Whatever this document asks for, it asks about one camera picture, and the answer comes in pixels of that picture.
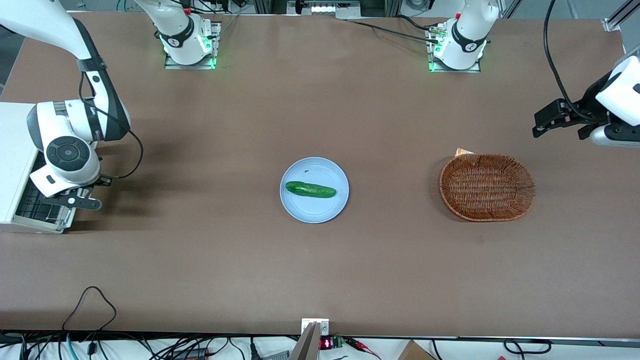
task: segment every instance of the cucumber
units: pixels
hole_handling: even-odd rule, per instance
[[[300,196],[328,199],[335,195],[335,189],[333,188],[316,184],[307,184],[302,181],[289,181],[285,187],[290,192]]]

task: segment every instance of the wire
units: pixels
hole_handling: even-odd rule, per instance
[[[564,98],[564,101],[566,102],[567,106],[569,106],[569,108],[574,111],[579,117],[583,118],[584,120],[588,120],[588,121],[595,121],[594,118],[588,117],[585,114],[581,113],[580,111],[578,111],[578,108],[571,102],[571,100],[569,99],[569,95],[566,92],[566,89],[564,88],[564,85],[562,84],[562,80],[560,80],[560,74],[558,74],[558,70],[556,69],[556,65],[554,64],[553,59],[551,58],[551,54],[549,53],[549,43],[548,43],[548,27],[549,27],[549,18],[551,18],[551,11],[554,9],[554,5],[556,3],[556,0],[551,0],[551,3],[549,3],[549,8],[547,10],[547,15],[545,16],[545,23],[542,29],[542,42],[543,45],[545,46],[545,55],[547,56],[547,61],[549,62],[549,67],[551,67],[551,71],[554,73],[554,78],[556,79],[556,83],[558,84],[558,87],[560,88],[560,92],[562,93],[562,96]]]
[[[405,33],[401,33],[399,31],[395,31],[395,30],[390,30],[390,29],[385,29],[385,28],[381,28],[379,26],[376,25],[372,25],[372,24],[366,24],[364,22],[359,22],[359,21],[353,21],[353,20],[347,20],[347,22],[351,22],[353,24],[358,24],[358,25],[363,25],[363,26],[369,26],[370,28],[373,29],[378,29],[378,30],[382,30],[382,31],[386,31],[387,33],[391,33],[391,34],[395,34],[401,37],[407,37],[407,38],[412,38],[412,39],[416,39],[416,40],[421,40],[421,41],[426,41],[426,42],[431,42],[433,44],[437,44],[438,41],[435,39],[430,39],[430,38],[424,38],[424,37],[417,37],[415,35],[409,35],[409,34],[405,34]]]
[[[431,343],[433,344],[433,352],[436,353],[436,357],[438,358],[438,360],[442,360],[442,357],[440,357],[440,353],[438,352],[438,346],[436,345],[436,340],[431,339]]]
[[[246,359],[244,358],[244,352],[243,352],[242,350],[240,350],[240,348],[239,348],[239,347],[237,347],[237,346],[236,346],[236,344],[234,344],[234,342],[233,342],[233,341],[231,341],[231,338],[227,338],[227,339],[229,340],[229,343],[231,344],[231,346],[233,346],[234,348],[238,349],[238,351],[240,351],[240,354],[242,354],[242,360],[246,360]]]
[[[78,359],[78,356],[76,355],[76,351],[71,346],[71,333],[69,333],[69,332],[67,333],[67,346],[69,347],[69,352],[71,353],[71,357],[73,357],[74,360],[80,360],[80,359]]]
[[[439,22],[436,22],[435,24],[431,24],[431,25],[427,25],[427,26],[420,26],[415,21],[413,21],[413,19],[410,18],[409,16],[398,14],[398,15],[396,15],[396,17],[399,17],[400,19],[407,20],[411,25],[415,26],[416,28],[419,28],[420,30],[424,30],[424,31],[429,31],[429,29],[432,26],[436,26],[436,25],[439,24]]]
[[[516,345],[516,348],[518,350],[511,350],[507,344],[514,344]],[[520,347],[520,344],[518,344],[517,341],[515,341],[514,339],[505,339],[502,342],[502,346],[504,347],[504,350],[507,350],[508,352],[514,354],[514,355],[520,355],[522,357],[522,360],[526,360],[524,358],[525,354],[530,354],[530,355],[542,355],[542,354],[546,354],[547,352],[551,351],[551,341],[545,342],[547,344],[547,348],[545,350],[541,350],[541,351],[523,351],[522,347]]]
[[[80,295],[80,299],[78,299],[78,303],[76,304],[76,307],[74,307],[74,310],[71,311],[71,313],[69,314],[69,316],[67,316],[67,318],[65,319],[65,321],[62,323],[62,331],[67,331],[65,329],[65,325],[67,324],[67,321],[69,321],[69,319],[71,319],[71,317],[76,313],[76,311],[78,310],[78,307],[80,306],[80,303],[82,302],[82,299],[84,298],[84,294],[86,294],[87,291],[89,291],[90,289],[96,289],[99,293],[100,296],[102,297],[102,299],[111,307],[111,309],[113,310],[113,316],[111,317],[111,319],[109,321],[107,321],[106,323],[104,323],[103,326],[100,326],[96,332],[101,331],[105,328],[105,326],[109,325],[118,315],[118,311],[116,310],[116,307],[104,296],[104,294],[102,293],[102,290],[100,290],[99,287],[97,286],[87,286],[86,289],[84,289],[84,291],[82,292],[82,295]]]
[[[371,355],[373,355],[373,356],[377,357],[377,358],[378,358],[378,360],[382,360],[382,358],[381,358],[378,354],[376,354],[375,352],[373,352],[372,350],[369,350],[369,351],[366,351],[366,350],[365,350],[365,352],[366,352],[367,354],[371,354]]]
[[[180,1],[178,1],[178,0],[169,0],[169,1],[171,1],[172,3],[176,3],[176,4],[180,5],[180,6],[182,6],[182,3]],[[211,8],[209,8],[211,10],[203,10],[203,9],[194,8],[193,6],[189,6],[189,9],[195,10],[197,12],[204,12],[204,13],[221,13],[221,12],[225,12],[224,10],[213,10]]]
[[[100,348],[100,352],[102,352],[102,356],[104,356],[104,360],[109,360],[109,358],[107,357],[107,354],[104,352],[104,349],[102,348],[102,343],[100,342],[100,339],[98,339],[98,347]]]
[[[62,343],[62,332],[58,336],[58,360],[62,360],[62,350],[60,349],[60,345]]]
[[[96,108],[94,105],[92,105],[91,103],[89,103],[83,96],[82,96],[82,85],[84,83],[84,77],[85,77],[86,73],[82,72],[80,75],[80,85],[78,86],[78,97],[80,98],[80,100],[82,100],[83,103],[85,103],[85,105],[93,108],[96,111],[101,112],[102,114],[104,114],[105,116],[107,116],[108,118],[110,118],[111,120],[115,121],[116,124],[118,124],[118,126],[120,126],[121,129],[124,130],[124,127],[122,127],[118,121],[118,119],[116,119],[114,116],[110,115],[109,113],[106,113],[105,111],[102,111],[101,109]],[[122,176],[111,176],[115,179],[124,179],[125,177],[129,177],[131,176],[131,174],[133,174],[134,172],[136,172],[136,170],[138,169],[138,167],[140,167],[140,163],[142,163],[142,158],[145,155],[145,147],[144,145],[142,145],[142,141],[140,140],[140,138],[138,138],[138,135],[136,135],[136,133],[134,133],[131,129],[127,129],[127,132],[133,136],[134,139],[136,139],[136,141],[138,142],[138,146],[140,146],[140,157],[138,158],[138,162],[136,164],[136,166],[133,168],[133,170],[131,170],[129,173],[127,173],[126,175],[122,175]]]

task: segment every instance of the white robotic arm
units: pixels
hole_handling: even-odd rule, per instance
[[[615,68],[593,83],[572,106],[565,99],[556,99],[538,111],[533,136],[540,137],[557,127],[582,124],[578,130],[581,140],[591,138],[601,146],[640,147],[638,52],[636,49],[618,60]]]
[[[469,69],[482,56],[486,37],[499,15],[496,0],[465,0],[460,16],[439,26],[445,35],[433,56],[452,69]]]
[[[123,138],[130,120],[91,36],[58,0],[0,0],[0,24],[72,53],[95,93],[88,98],[39,102],[31,110],[29,133],[46,160],[31,180],[46,197],[93,184],[100,177],[100,162],[92,144]]]
[[[192,65],[213,51],[211,20],[187,14],[171,0],[136,0],[160,35],[164,51],[180,65]]]

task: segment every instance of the wicker basket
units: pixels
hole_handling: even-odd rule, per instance
[[[536,196],[529,171],[511,156],[464,154],[440,174],[444,202],[465,220],[509,221],[524,216]]]

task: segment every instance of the plate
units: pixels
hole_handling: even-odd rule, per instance
[[[335,196],[329,199],[296,195],[285,187],[289,181],[329,186]],[[280,200],[294,218],[310,224],[320,224],[335,218],[349,199],[349,181],[338,164],[325,158],[306,158],[291,165],[280,182]]]

